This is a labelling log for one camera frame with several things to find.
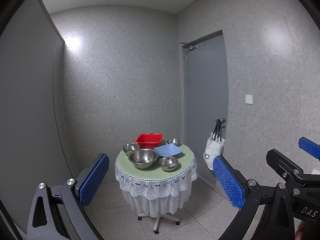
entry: metal mixing bowl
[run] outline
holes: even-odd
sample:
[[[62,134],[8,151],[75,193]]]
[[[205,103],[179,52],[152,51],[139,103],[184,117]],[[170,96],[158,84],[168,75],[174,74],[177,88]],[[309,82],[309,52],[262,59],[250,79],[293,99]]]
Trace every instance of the metal mixing bowl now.
[[[130,152],[128,159],[138,169],[149,168],[158,158],[156,151],[151,149],[138,149]]]
[[[164,171],[173,171],[179,164],[175,157],[163,157],[159,160],[159,164]]]
[[[125,152],[125,154],[128,156],[130,152],[140,149],[140,145],[137,143],[128,143],[122,149]]]
[[[178,139],[168,139],[167,144],[173,143],[176,146],[180,146],[180,141]]]

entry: green tabletop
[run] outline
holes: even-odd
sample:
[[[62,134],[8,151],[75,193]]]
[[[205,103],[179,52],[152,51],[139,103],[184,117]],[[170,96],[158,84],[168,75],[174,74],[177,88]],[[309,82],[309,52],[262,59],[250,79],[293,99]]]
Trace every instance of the green tabletop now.
[[[161,169],[159,164],[160,157],[151,167],[141,170],[136,168],[133,163],[128,160],[124,151],[121,151],[117,157],[117,163],[119,168],[121,168],[125,173],[139,179],[168,179],[184,171],[192,162],[193,153],[191,150],[185,145],[181,145],[180,149],[182,152],[175,155],[179,160],[179,165],[174,171],[170,172]]]

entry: speckled gray wall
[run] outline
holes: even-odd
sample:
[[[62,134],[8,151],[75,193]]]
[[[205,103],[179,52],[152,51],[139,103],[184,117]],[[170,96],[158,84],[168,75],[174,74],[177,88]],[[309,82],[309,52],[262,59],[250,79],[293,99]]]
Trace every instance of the speckled gray wall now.
[[[276,148],[305,172],[320,170],[297,145],[301,136],[320,142],[320,31],[300,2],[196,0],[178,14],[177,25],[184,42],[223,31],[229,81],[224,155],[233,167],[272,185],[280,178],[265,155]],[[253,95],[253,105],[245,104],[245,94]]]
[[[90,6],[51,15],[65,49],[62,98],[79,170],[109,155],[104,182],[125,143],[143,132],[181,136],[175,15],[130,6]]]

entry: white lace tablecloth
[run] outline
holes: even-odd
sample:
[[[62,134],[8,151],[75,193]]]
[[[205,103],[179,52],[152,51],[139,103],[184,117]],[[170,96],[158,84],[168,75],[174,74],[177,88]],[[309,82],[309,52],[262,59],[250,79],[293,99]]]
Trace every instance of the white lace tablecloth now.
[[[117,158],[116,180],[119,181],[123,196],[132,209],[137,210],[138,213],[157,217],[158,213],[174,214],[177,208],[183,207],[191,194],[192,181],[197,178],[196,159],[188,147],[183,146],[183,148],[184,154],[192,156],[190,163],[173,176],[170,176],[170,172],[166,172],[165,179],[141,179],[132,176],[121,168]]]

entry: gray partition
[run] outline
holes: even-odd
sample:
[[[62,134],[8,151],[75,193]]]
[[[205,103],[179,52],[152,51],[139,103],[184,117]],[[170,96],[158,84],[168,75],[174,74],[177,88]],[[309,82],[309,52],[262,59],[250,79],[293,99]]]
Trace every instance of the gray partition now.
[[[26,0],[0,37],[0,198],[23,231],[37,185],[77,176],[61,107],[63,47],[39,0]]]

